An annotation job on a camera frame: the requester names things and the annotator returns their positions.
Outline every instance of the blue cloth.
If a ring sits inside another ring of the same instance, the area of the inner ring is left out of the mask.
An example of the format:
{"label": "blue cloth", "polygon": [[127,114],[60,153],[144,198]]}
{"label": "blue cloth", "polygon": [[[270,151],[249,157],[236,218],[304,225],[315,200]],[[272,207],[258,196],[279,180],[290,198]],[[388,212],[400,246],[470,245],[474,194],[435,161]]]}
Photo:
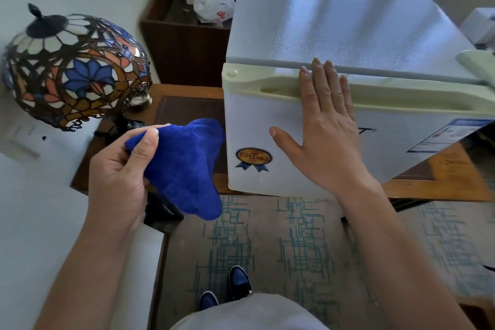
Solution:
{"label": "blue cloth", "polygon": [[[145,177],[171,203],[186,214],[211,221],[222,213],[222,201],[213,184],[213,165],[225,140],[214,119],[198,119],[187,126],[158,128],[156,153]],[[144,133],[126,141],[130,152]]]}

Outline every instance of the black shoe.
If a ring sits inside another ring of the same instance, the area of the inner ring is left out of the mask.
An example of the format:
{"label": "black shoe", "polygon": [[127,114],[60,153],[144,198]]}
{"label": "black shoe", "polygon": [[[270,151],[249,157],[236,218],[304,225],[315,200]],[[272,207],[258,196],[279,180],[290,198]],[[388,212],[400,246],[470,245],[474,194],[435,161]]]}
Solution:
{"label": "black shoe", "polygon": [[218,305],[218,299],[215,294],[211,291],[203,292],[200,297],[200,303],[197,306],[197,311],[203,311],[205,309],[216,307]]}
{"label": "black shoe", "polygon": [[249,277],[240,266],[234,266],[230,269],[229,286],[234,300],[241,300],[252,292]]}

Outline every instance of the award ribbon sticker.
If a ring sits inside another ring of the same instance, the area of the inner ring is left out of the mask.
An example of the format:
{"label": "award ribbon sticker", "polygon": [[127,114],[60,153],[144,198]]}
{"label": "award ribbon sticker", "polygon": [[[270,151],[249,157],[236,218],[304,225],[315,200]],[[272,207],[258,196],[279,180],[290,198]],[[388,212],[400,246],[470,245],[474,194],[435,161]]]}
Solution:
{"label": "award ribbon sticker", "polygon": [[254,166],[258,172],[268,171],[265,164],[269,164],[273,159],[269,152],[257,148],[238,150],[236,157],[241,161],[236,167],[242,167],[247,170],[249,167]]}

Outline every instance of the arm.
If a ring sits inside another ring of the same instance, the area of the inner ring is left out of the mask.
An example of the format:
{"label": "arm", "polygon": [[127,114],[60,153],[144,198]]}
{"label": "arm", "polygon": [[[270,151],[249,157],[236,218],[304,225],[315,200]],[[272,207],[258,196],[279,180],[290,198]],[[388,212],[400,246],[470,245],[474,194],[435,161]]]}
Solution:
{"label": "arm", "polygon": [[303,145],[270,128],[275,143],[343,206],[386,318],[403,330],[474,330],[361,158],[347,78],[330,62],[300,71]]}
{"label": "arm", "polygon": [[[129,157],[124,142],[145,129],[149,130]],[[110,327],[129,245],[145,210],[143,173],[157,146],[156,128],[140,128],[91,159],[88,214],[35,330]]]}

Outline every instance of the mini refrigerator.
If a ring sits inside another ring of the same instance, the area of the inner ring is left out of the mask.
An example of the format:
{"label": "mini refrigerator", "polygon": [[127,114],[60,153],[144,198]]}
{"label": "mini refrigerator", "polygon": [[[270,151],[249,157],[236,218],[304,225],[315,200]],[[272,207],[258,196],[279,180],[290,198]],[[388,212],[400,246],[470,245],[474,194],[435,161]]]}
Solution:
{"label": "mini refrigerator", "polygon": [[495,119],[495,58],[432,0],[236,0],[223,68],[229,187],[328,198],[275,145],[302,144],[299,68],[348,75],[363,159],[381,183]]}

